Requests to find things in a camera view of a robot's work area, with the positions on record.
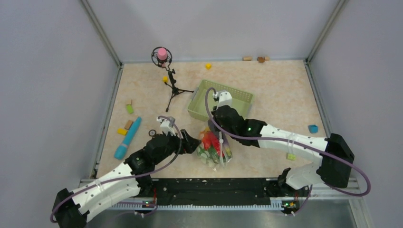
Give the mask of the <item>purple toy eggplant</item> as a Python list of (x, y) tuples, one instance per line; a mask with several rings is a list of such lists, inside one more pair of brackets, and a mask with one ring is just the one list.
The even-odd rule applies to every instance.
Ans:
[(228, 142), (226, 135), (222, 135), (222, 139), (223, 139), (222, 150), (224, 153), (223, 157), (225, 159), (230, 160), (230, 159), (232, 159), (232, 152), (231, 152), (229, 142)]

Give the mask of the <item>clear zip top bag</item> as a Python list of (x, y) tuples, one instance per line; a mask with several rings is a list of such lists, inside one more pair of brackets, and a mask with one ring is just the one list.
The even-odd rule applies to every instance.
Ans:
[(201, 162), (214, 171), (225, 169), (233, 157), (226, 135), (206, 127), (200, 131), (199, 139), (196, 154)]

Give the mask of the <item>green toy cabbage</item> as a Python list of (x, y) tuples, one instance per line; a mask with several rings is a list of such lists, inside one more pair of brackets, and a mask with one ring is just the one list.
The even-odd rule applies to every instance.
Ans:
[(216, 165), (220, 164), (220, 159), (215, 149), (205, 150), (204, 148), (199, 147), (196, 152), (202, 163), (208, 165), (209, 167), (215, 167)]

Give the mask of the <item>red toy chili pepper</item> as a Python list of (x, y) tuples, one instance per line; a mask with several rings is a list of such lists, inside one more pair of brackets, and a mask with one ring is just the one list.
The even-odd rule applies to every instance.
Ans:
[(215, 136), (213, 132), (211, 131), (204, 132), (201, 142), (203, 144), (202, 147), (205, 150), (215, 149), (218, 154), (218, 157), (220, 156), (223, 157), (223, 154), (221, 154), (219, 139)]

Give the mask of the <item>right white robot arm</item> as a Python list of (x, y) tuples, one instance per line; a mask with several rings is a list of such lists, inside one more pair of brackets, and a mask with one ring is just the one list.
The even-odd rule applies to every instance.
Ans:
[(264, 121), (245, 119), (228, 106), (215, 107), (211, 112), (216, 129), (223, 129), (232, 139), (244, 146), (290, 152), (311, 163), (287, 168), (279, 176), (278, 188), (285, 196), (316, 183), (346, 188), (355, 156), (344, 138), (336, 133), (330, 137), (312, 137), (276, 128)]

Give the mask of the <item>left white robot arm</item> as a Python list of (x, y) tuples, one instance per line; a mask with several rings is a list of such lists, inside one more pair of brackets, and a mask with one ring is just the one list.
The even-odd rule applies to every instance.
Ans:
[(129, 197), (149, 195), (153, 190), (151, 175), (158, 172), (156, 165), (172, 154), (174, 158), (191, 154), (200, 144), (201, 140), (184, 129), (179, 134), (156, 134), (106, 175), (81, 188), (59, 191), (50, 221), (61, 228), (83, 228), (110, 206)]

